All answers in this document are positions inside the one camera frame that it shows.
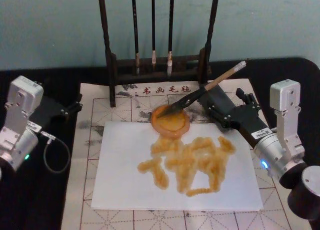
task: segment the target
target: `robotic hand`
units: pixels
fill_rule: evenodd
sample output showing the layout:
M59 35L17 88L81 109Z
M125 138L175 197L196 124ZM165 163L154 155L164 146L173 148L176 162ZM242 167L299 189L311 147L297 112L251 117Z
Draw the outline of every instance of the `robotic hand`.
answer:
M277 116L272 130L259 118L260 106L252 93L237 89L236 95L244 105L236 107L219 87L199 101L223 131L234 128L242 134L268 174L292 189L287 200L290 209L309 220L313 229L320 229L320 167L308 167L303 161L305 149L297 134L300 84L287 79L270 87L270 106Z

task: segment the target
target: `calligraphy practice mat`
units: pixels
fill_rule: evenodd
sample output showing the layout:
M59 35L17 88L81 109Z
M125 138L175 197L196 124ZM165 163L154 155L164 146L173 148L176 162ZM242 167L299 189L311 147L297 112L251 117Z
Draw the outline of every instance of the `calligraphy practice mat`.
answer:
M247 79L225 80L220 87L238 106L239 87L254 93ZM95 210L91 208L102 136L106 121L149 122L152 110L171 104L197 82L165 82L116 86L116 107L110 108L107 86L81 85L82 111L78 113L70 174L67 184L62 230L309 230L307 221L290 212L288 193L267 175L250 149L263 210L260 211L158 211ZM193 123L207 123L202 106L195 102L186 109ZM262 111L259 112L265 121Z

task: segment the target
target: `brush handle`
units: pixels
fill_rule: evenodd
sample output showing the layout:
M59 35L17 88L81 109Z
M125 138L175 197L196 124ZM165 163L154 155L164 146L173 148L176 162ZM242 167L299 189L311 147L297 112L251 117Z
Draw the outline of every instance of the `brush handle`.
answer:
M241 70L245 66L246 66L246 62L245 61L240 62L235 67L231 68L230 70L228 70L227 72L225 72L224 74L222 74L218 78L216 78L214 81L212 81L209 84L207 84L204 88L206 89L206 91L211 90L212 88L216 87L220 82L222 82L223 80L229 78L231 75L233 75L234 73L238 72L239 70Z
M187 108L197 99L199 99L204 93L206 93L206 89L202 86L200 87L200 89L186 95L185 97L170 105L167 109L165 109L163 112L157 115L157 118L161 118L165 115L175 114L182 111L184 108Z

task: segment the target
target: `white paper sheet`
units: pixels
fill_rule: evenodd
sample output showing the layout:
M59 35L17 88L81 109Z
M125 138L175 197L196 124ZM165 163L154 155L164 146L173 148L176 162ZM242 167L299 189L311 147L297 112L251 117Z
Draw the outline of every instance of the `white paper sheet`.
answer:
M219 146L224 136L236 147L230 156L225 180L218 193L194 197L177 192L175 174L169 171L169 187L154 185L151 173L137 170L148 160L159 134L150 123L106 122L91 207L105 210L206 210L258 211L263 208L248 143L232 130L222 133L215 124L191 124L183 136L187 144L196 137L211 137ZM193 188L208 187L208 177L197 174Z

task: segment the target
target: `teal wall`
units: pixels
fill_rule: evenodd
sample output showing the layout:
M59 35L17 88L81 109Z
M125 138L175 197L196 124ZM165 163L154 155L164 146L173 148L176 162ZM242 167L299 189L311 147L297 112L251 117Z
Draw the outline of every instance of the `teal wall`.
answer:
M173 55L197 54L212 0L175 0ZM151 57L151 0L136 0L141 57ZM105 65L98 0L0 0L0 69ZM106 0L112 51L134 58L131 0ZM157 56L169 0L156 0ZM219 0L211 60L302 56L320 66L320 0Z

